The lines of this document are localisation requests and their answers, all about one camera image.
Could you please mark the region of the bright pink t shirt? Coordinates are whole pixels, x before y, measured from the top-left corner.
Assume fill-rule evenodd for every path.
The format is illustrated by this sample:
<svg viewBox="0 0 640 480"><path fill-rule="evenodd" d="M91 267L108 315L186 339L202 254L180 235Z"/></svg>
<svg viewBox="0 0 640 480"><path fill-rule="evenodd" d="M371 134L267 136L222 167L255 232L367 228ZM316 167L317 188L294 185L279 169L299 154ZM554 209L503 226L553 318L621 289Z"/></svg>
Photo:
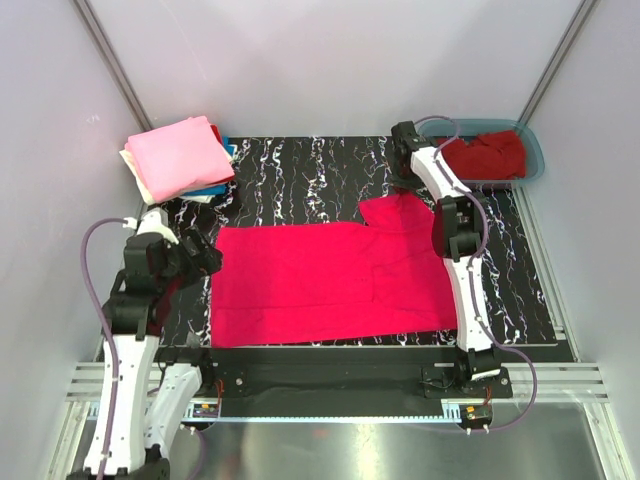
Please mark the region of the bright pink t shirt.
<svg viewBox="0 0 640 480"><path fill-rule="evenodd" d="M219 348L355 339L457 326L452 288L413 194L365 200L362 222L224 227L211 286Z"/></svg>

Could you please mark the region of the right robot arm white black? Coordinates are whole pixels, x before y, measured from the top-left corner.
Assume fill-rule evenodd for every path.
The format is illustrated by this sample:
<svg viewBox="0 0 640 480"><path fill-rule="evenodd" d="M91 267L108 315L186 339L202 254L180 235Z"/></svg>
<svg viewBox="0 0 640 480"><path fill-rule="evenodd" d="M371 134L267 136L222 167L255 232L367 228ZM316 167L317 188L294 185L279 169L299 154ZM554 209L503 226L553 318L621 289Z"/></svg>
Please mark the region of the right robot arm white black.
<svg viewBox="0 0 640 480"><path fill-rule="evenodd" d="M442 388L487 396L500 382L501 364L484 304L482 255L489 229L483 197L454 174L443 147L419 135L414 122L397 123L391 137L397 173L420 179L435 202L431 240L448 273L457 318L452 379Z"/></svg>

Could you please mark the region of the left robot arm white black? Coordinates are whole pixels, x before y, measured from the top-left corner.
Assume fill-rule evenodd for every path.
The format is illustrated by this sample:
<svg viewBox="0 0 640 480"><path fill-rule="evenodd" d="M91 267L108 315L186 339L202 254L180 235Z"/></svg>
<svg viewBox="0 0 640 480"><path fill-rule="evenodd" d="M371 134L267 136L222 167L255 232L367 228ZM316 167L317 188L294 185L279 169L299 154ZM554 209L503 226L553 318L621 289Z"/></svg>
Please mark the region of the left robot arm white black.
<svg viewBox="0 0 640 480"><path fill-rule="evenodd" d="M222 255L197 230L172 242L131 236L101 308L104 377L92 443L72 479L167 479L169 453L190 400L208 394L216 372L203 354L167 360L150 397L150 374L174 293L216 273Z"/></svg>

